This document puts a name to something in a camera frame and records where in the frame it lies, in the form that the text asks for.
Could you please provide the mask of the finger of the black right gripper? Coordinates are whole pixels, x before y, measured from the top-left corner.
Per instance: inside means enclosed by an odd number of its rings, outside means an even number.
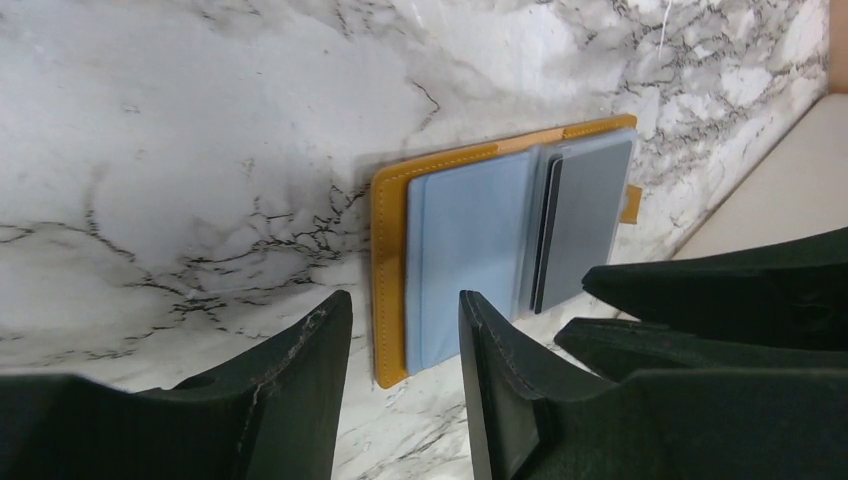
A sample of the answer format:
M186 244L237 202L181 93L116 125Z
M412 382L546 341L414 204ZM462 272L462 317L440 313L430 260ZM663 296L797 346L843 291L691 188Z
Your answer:
M646 323L710 340L847 348L847 231L694 259L604 265L582 279Z
M665 325L575 318L557 346L601 377L621 381L638 370L675 368L845 368L845 352L809 351L700 339Z

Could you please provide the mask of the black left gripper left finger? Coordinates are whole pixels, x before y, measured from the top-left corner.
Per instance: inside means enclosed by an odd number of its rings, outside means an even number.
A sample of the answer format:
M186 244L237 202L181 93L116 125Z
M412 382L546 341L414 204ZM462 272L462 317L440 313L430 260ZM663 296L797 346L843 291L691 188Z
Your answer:
M172 389L71 374L1 379L5 479L327 479L353 326L349 293Z

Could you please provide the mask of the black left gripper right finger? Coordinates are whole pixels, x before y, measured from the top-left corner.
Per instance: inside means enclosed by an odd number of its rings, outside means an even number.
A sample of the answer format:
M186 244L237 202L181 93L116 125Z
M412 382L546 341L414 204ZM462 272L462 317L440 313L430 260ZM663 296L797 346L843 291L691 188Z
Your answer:
M843 479L845 368L638 370L565 360L459 296L477 479Z

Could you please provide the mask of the yellow leather card holder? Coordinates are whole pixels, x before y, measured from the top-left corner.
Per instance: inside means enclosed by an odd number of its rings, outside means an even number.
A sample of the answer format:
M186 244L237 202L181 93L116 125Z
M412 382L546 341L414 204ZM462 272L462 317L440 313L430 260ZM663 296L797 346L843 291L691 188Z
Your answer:
M389 389L409 377L405 367L407 187L421 175L516 153L536 145L638 125L633 114L558 126L397 161L372 177L370 194L371 299L375 381Z

